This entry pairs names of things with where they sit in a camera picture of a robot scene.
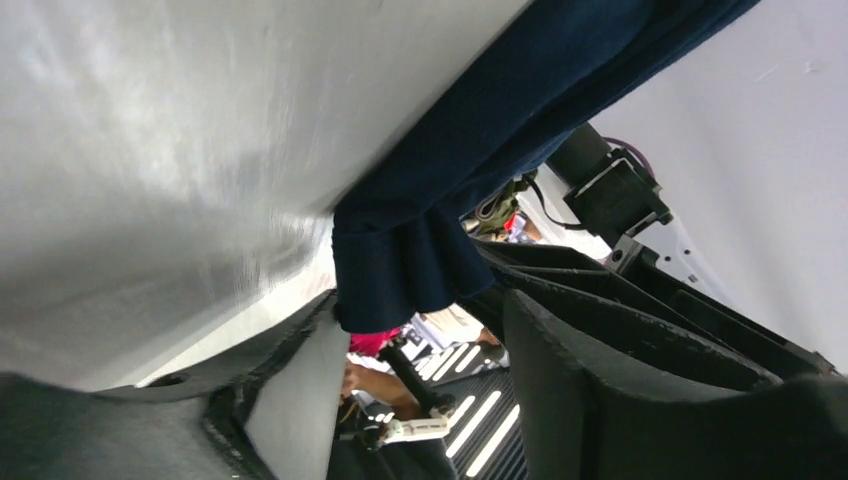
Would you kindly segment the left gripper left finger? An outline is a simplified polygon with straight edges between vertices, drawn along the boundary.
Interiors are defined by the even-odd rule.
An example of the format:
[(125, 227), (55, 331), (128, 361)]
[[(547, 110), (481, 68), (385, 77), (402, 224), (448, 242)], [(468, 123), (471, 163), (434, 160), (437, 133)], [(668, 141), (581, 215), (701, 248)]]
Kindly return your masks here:
[(322, 479), (338, 396), (336, 296), (143, 387), (1, 377), (5, 479)]

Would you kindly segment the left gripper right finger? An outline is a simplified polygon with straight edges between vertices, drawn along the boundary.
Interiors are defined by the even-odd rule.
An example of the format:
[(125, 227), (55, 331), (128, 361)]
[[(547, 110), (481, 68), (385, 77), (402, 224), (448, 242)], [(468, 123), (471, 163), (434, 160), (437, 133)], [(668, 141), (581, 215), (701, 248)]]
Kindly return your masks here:
[(847, 381), (782, 380), (616, 305), (503, 305), (533, 479), (843, 479)]

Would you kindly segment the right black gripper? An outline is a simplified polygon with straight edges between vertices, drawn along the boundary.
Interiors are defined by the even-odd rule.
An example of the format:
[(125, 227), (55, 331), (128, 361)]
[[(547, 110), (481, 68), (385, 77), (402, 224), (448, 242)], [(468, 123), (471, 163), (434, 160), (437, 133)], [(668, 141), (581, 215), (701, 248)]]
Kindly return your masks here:
[(786, 381), (832, 375), (835, 367), (639, 256), (624, 274), (568, 247), (478, 241), (494, 274), (464, 308), (504, 335), (509, 292), (614, 350), (695, 381)]

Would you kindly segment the navy orange underwear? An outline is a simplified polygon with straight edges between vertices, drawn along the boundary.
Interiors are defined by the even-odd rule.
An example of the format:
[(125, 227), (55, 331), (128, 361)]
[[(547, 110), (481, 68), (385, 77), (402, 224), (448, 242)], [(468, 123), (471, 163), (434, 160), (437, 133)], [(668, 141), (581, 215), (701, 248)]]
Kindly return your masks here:
[(751, 8), (532, 2), (337, 204), (341, 327), (386, 332), (488, 288), (460, 218)]

